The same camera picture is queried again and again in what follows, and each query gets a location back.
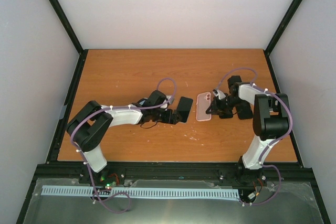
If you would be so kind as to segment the right black frame post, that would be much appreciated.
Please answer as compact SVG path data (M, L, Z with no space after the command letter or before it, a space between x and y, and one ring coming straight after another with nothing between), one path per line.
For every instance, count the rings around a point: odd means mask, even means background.
M277 29L275 30L270 42L268 43L266 49L264 50L265 56L270 57L272 51L276 47L278 41L282 37L283 33L285 32L287 26L291 22L292 18L294 17L296 11L298 10L299 6L301 5L303 0L292 0L287 11L285 12L281 22L279 23Z

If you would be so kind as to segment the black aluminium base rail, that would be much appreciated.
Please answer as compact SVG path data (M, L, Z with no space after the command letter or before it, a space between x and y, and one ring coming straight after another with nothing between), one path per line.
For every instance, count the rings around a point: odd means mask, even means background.
M249 187L259 180L284 183L317 182L311 168L298 163L275 163L274 167L248 170L241 163L137 163L109 162L106 168L89 177L87 167L81 162L49 162L38 165L32 181L42 178L77 179L81 184L105 185L116 182L126 184L128 180L179 180L205 181L220 186L235 188Z

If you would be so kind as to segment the black frame post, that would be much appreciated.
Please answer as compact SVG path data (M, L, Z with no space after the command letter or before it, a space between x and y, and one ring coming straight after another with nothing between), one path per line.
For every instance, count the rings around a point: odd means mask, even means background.
M278 41L282 37L283 33L285 32L287 26L291 22L292 18L294 17L296 11L298 10L299 6L301 5L303 0L292 0L287 11L285 12L281 22L279 23L277 29L275 30L270 42L268 43L266 49L264 50L265 56L270 57L272 51L276 47Z
M70 41L72 42L76 52L78 53L78 55L82 55L84 52L84 49L72 27L72 25L70 24L59 0L48 0L54 10L54 12L56 13L58 19L60 20L63 28L65 29Z

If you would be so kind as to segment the black smartphone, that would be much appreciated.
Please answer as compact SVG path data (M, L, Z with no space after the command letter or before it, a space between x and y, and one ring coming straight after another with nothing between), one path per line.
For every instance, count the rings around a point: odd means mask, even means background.
M233 111L230 109L220 110L219 111L219 118L220 119L230 119L233 118Z

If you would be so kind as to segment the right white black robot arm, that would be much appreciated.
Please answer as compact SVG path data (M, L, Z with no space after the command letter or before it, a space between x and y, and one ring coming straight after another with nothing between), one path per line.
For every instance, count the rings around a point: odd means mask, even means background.
M251 119L254 138L238 163L234 175L241 185L261 178L261 169L272 148L292 131L293 120L288 96L271 93L254 83L243 82L240 76L231 76L228 93L213 90L214 98L205 110L208 115L231 119L234 114L241 120Z

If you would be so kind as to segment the pink phone case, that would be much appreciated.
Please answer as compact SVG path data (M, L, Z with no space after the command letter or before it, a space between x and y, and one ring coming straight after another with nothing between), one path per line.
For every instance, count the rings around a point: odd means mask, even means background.
M211 120L212 115L206 113L206 110L210 107L210 105L211 105L211 93L210 92L200 93L197 96L196 120L198 122L204 122L204 121Z

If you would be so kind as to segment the black phone case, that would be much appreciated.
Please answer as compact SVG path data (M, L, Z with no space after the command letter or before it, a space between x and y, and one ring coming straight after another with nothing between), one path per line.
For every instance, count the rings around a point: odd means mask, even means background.
M249 120L253 118L253 112L250 103L247 101L242 101L241 103L237 104L235 108L240 120Z

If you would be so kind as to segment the left black frame post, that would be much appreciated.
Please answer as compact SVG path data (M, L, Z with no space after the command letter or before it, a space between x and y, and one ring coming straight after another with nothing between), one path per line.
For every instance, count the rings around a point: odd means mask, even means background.
M70 41L72 42L76 52L78 53L78 55L82 55L84 52L84 49L72 27L72 25L70 24L59 0L48 0L54 10L54 12L56 13L58 19L60 20L63 28L65 29Z

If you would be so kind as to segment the silver edged smartphone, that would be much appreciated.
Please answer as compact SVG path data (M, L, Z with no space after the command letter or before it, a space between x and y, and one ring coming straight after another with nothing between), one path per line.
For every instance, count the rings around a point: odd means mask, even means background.
M177 105L177 121L180 123L186 123L193 105L193 99L187 97L181 97Z

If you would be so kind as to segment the metal base plate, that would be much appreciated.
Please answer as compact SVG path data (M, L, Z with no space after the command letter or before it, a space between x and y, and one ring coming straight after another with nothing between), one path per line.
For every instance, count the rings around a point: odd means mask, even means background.
M80 186L76 180L39 180L23 223L323 223L309 183L269 183L256 206L239 200L134 199L129 195L102 205L89 196L42 196L44 185ZM158 180L138 180L129 187L228 189L205 182Z

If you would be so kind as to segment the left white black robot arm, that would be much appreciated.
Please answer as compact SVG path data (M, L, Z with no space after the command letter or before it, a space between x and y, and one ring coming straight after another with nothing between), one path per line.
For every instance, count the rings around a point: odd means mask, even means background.
M172 96L154 90L148 98L127 106L106 106L95 100L88 102L67 124L66 132L84 164L91 168L91 178L100 184L108 180L107 160L100 143L109 128L142 125L149 121L173 125L182 122L181 113L169 109L172 100Z

